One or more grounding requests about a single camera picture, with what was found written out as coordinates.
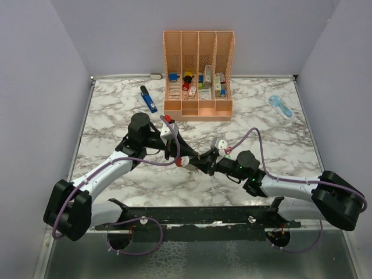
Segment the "metal key holder red handle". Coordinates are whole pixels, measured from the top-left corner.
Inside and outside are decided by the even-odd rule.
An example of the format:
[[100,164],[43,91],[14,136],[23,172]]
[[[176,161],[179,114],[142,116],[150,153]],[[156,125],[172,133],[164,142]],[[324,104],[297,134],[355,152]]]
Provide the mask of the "metal key holder red handle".
[[199,170],[197,167],[191,164],[191,159],[194,156],[199,155],[198,148],[193,151],[181,150],[178,158],[175,158],[175,164],[179,168],[186,169],[187,171],[197,173]]

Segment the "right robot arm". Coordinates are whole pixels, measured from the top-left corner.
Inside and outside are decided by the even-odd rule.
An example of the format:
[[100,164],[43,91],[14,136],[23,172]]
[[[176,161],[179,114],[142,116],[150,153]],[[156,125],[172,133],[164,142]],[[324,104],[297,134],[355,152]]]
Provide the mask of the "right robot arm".
[[321,220],[353,231],[366,208],[362,193],[331,171],[314,179],[270,176],[260,169],[251,151],[242,151],[232,160],[220,156],[216,149],[191,157],[189,163],[210,176],[221,173],[237,184],[244,183],[244,190],[251,196],[273,197],[274,209],[267,212],[267,221],[273,227],[287,221]]

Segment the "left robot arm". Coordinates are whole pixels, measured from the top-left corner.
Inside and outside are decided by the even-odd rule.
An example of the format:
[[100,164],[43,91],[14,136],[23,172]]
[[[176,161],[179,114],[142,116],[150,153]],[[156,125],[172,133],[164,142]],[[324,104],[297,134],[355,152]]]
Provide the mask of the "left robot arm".
[[175,121],[168,116],[160,119],[164,131],[153,125],[148,114],[134,114],[128,133],[103,163],[76,180],[60,180],[54,185],[43,216],[44,223],[52,227],[54,239],[80,239],[91,226],[93,201],[139,164],[170,166],[183,156],[195,156]]

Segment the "black red bottle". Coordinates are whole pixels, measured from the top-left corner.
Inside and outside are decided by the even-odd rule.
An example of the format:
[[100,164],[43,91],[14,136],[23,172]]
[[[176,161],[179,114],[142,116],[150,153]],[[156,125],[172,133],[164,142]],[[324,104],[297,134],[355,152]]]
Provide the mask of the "black red bottle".
[[192,83],[192,76],[189,76],[189,75],[184,76],[183,81],[184,81],[183,82],[183,90],[188,91],[190,86],[191,86],[191,83]]

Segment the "blue stapler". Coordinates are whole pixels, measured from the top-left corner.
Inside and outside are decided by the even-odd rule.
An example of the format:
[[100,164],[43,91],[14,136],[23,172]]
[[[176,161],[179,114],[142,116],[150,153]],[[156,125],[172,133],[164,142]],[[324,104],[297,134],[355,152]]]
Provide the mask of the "blue stapler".
[[151,111],[151,113],[156,113],[158,111],[158,109],[157,109],[155,103],[153,102],[146,86],[144,86],[144,85],[140,86],[140,90],[141,90],[142,99],[144,100],[148,109]]

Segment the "blue cube in organizer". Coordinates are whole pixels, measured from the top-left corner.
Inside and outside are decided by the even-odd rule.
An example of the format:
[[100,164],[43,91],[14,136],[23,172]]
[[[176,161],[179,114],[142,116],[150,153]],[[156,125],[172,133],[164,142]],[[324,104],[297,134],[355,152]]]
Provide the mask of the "blue cube in organizer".
[[179,78],[180,78],[180,76],[177,73],[170,73],[169,74],[169,81],[171,83],[177,82]]

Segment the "yellow block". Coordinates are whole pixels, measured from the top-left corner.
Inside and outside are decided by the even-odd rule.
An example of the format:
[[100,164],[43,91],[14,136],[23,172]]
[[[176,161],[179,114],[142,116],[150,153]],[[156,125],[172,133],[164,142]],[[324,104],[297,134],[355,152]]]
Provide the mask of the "yellow block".
[[186,77],[186,76],[193,77],[193,74],[192,74],[192,72],[190,72],[190,71],[185,71],[185,72],[184,72],[184,77]]

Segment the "white red box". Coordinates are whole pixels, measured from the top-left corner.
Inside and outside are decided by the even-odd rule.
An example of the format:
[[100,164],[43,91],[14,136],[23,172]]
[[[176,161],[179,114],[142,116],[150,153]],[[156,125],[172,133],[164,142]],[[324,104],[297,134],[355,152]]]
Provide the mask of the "white red box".
[[226,96],[226,78],[222,72],[214,75],[214,93],[215,97],[224,98]]

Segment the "grey green box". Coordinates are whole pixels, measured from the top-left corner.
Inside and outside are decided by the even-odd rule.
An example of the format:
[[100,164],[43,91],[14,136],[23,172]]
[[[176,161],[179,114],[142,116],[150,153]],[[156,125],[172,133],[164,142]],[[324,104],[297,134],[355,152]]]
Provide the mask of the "grey green box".
[[212,65],[206,65],[203,71],[203,83],[202,88],[210,88],[212,83]]

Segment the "blue blister pack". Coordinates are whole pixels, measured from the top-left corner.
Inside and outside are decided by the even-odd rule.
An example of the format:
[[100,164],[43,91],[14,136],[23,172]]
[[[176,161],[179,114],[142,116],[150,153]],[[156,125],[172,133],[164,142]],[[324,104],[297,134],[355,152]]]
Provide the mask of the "blue blister pack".
[[292,120],[295,117],[294,112],[287,106],[284,100],[278,95],[272,95],[268,98],[269,105],[285,120]]

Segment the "peach desk organizer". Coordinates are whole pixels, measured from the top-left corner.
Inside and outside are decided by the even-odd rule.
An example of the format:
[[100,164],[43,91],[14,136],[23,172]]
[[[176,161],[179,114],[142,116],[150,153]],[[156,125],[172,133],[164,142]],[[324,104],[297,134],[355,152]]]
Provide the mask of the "peach desk organizer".
[[[231,121],[234,51],[233,31],[164,31],[164,113],[176,121]],[[210,88],[203,89],[206,65],[212,65],[212,83]],[[188,91],[183,90],[185,71],[193,74]],[[215,97],[214,93],[214,75],[219,72],[226,78],[224,98]],[[170,73],[180,76],[177,82],[169,81]]]

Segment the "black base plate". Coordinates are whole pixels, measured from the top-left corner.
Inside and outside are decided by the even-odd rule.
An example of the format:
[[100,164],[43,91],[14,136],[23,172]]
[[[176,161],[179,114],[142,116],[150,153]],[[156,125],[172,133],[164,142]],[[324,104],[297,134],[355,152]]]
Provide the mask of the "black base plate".
[[72,241],[90,228],[108,231],[111,241],[265,241],[271,231],[289,239],[291,229],[304,227],[310,219],[284,219],[279,215],[284,203],[276,198],[270,206],[135,207],[116,199],[93,203],[87,192],[79,191],[66,208],[57,210],[60,219],[54,225]]

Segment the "white plug at wall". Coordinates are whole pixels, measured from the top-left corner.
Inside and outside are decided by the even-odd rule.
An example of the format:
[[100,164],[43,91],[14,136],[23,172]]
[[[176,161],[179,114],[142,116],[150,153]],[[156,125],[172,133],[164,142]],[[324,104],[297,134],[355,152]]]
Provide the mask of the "white plug at wall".
[[151,73],[149,78],[152,80],[161,80],[163,78],[162,74],[160,73]]

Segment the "aluminium rail frame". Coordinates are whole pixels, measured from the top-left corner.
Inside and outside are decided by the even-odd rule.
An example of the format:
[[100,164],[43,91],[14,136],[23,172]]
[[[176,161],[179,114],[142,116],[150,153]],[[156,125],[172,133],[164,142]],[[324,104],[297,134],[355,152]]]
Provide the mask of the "aluminium rail frame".
[[[78,177],[102,162],[127,131],[130,117],[146,112],[140,86],[146,86],[159,110],[163,109],[165,81],[145,76],[97,77],[83,105],[77,142],[61,178]],[[241,145],[255,155],[264,151],[271,173],[315,176],[323,170],[319,152],[298,97],[292,76],[235,76],[231,81],[233,116],[230,122],[182,123],[183,137],[206,151],[212,138],[236,143],[251,128]],[[281,97],[294,112],[283,119],[268,103]],[[268,205],[240,185],[218,174],[214,177],[175,167],[140,165],[118,179],[99,197],[116,198],[130,206],[239,206]],[[54,241],[45,237],[36,278],[367,278],[354,235],[327,223],[307,221],[292,230],[288,252],[268,242],[166,242],[147,256],[117,255],[108,250],[106,233],[90,231],[81,240]]]

